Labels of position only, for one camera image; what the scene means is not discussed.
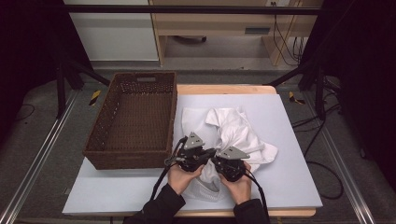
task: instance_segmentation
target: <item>floor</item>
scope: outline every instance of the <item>floor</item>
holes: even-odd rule
[[[288,55],[285,58],[288,63],[294,62]],[[108,78],[125,70],[175,70],[178,83],[219,84],[264,84],[295,67],[285,63],[272,66],[259,37],[223,36],[209,37],[205,43],[172,37],[163,66],[155,63],[93,65],[99,74]],[[294,77],[276,88],[292,124],[315,116],[314,94],[298,90],[299,78]],[[83,90],[68,91],[74,106],[67,111],[63,124],[55,119],[56,83],[31,90],[25,97],[25,105],[18,115],[21,120],[15,122],[0,150],[0,211],[3,211],[0,223],[109,223],[109,217],[62,214],[83,160],[81,150],[106,92],[103,85],[85,76],[83,79],[86,82]],[[92,93],[97,90],[102,91],[101,96],[95,105],[89,105]],[[290,100],[291,91],[298,102]],[[327,95],[326,108],[338,104],[330,91],[324,95]],[[320,123],[314,119],[295,129],[302,152],[308,148]],[[312,217],[274,218],[273,223],[396,223],[393,215],[396,195],[375,162],[361,157],[359,143],[338,107],[328,113],[306,159],[311,161],[308,167],[318,192],[323,195],[323,207]],[[323,169],[318,163],[331,170]],[[337,173],[343,183],[344,192],[339,197],[341,185],[332,172]],[[177,223],[202,221],[225,223],[228,220],[180,219]],[[120,223],[120,218],[116,217],[114,222]]]

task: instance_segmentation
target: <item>white tabletop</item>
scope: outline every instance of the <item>white tabletop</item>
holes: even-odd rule
[[[181,110],[184,107],[221,108],[241,106],[256,134],[278,148],[276,159],[255,172],[267,206],[272,209],[321,207],[322,203],[306,166],[289,118],[277,94],[179,95],[175,120],[174,145],[182,136]],[[125,216],[141,210],[163,169],[97,171],[85,159],[63,213],[75,216]],[[252,185],[252,197],[260,198]],[[230,210],[230,197],[216,203],[185,198],[182,212]]]

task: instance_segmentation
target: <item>hand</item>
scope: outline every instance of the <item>hand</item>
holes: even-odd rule
[[[250,165],[244,161],[244,164],[247,170],[250,171]],[[227,187],[227,189],[231,192],[231,196],[233,197],[233,201],[236,204],[244,203],[250,200],[251,197],[251,180],[243,175],[240,179],[235,182],[229,182],[223,175],[219,175],[221,179],[221,183]]]
[[[186,172],[175,164],[168,172],[168,184],[177,195],[180,195],[195,177],[201,175],[202,169],[204,169],[203,165],[194,172]]]

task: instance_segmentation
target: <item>gray floor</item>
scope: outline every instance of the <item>gray floor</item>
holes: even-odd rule
[[[152,64],[139,64],[118,69],[97,66],[97,72],[105,77],[111,77],[112,74],[121,70],[176,70],[178,83],[262,84],[286,74],[293,68],[284,64],[273,67],[265,51],[258,49],[263,49],[263,44],[260,38],[254,37],[210,37],[205,43],[197,40],[170,38],[165,64],[162,67]],[[294,92],[296,99],[306,101],[311,99],[311,91],[299,92],[297,90],[296,83],[299,78],[293,78],[277,88],[291,123],[314,116],[308,104],[299,105],[289,100],[290,91]],[[106,92],[103,85],[86,77],[84,79],[87,83],[82,91],[78,91],[76,105],[70,112],[62,131],[56,136],[52,150],[21,207],[15,223],[109,222],[108,217],[70,217],[62,214],[67,200],[67,191],[73,187],[83,160],[82,149]],[[88,105],[92,93],[96,90],[102,91],[98,102],[95,105]],[[330,107],[337,104],[337,99],[330,95],[327,102],[326,107]],[[0,149],[0,211],[4,211],[12,200],[55,121],[57,113],[55,82],[31,90],[25,97],[24,103],[27,105],[22,107],[20,118],[30,114],[33,109],[31,105],[35,107],[35,111],[30,117],[15,122],[9,138]],[[296,131],[306,131],[317,126],[315,122],[311,122]],[[375,162],[361,158],[359,144],[355,141],[344,117],[337,111],[333,111],[327,117],[325,128],[331,134],[375,223],[396,223],[394,216],[396,195]],[[305,151],[315,132],[316,129],[309,132],[296,132],[302,151]],[[335,170],[328,146],[321,135],[306,158]],[[333,175],[315,164],[309,164],[308,167],[320,193],[334,196],[339,192],[340,186]],[[346,193],[338,200],[322,198],[324,206],[319,208],[313,217],[283,218],[282,221],[283,223],[364,223],[359,221],[350,200],[351,196]],[[178,223],[202,221],[208,222],[202,219],[184,219]],[[227,220],[216,220],[217,223],[225,221]]]

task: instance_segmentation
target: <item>rectangular basket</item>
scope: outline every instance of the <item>rectangular basket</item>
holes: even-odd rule
[[[83,155],[97,170],[164,167],[176,107],[175,72],[116,74]]]

